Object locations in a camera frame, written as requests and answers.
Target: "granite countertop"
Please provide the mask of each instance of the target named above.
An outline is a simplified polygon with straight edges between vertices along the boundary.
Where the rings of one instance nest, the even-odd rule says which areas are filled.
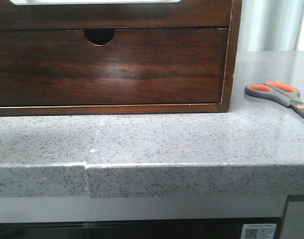
[[[304,119],[244,94],[304,101],[304,52],[238,53],[228,113],[0,117],[0,197],[304,194]]]

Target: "white curtain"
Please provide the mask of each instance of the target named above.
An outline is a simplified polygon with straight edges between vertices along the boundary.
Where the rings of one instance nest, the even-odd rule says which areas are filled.
[[[296,50],[304,0],[243,0],[238,51]]]

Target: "drawer front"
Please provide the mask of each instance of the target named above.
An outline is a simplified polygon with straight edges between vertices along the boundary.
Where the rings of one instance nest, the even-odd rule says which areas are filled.
[[[219,103],[223,28],[0,31],[0,107]]]
[[[0,0],[0,30],[228,26],[232,2],[14,5]]]

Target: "sticker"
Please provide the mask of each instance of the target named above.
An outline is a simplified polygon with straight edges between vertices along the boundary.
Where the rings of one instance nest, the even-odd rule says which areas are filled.
[[[273,239],[276,224],[244,224],[241,239]]]

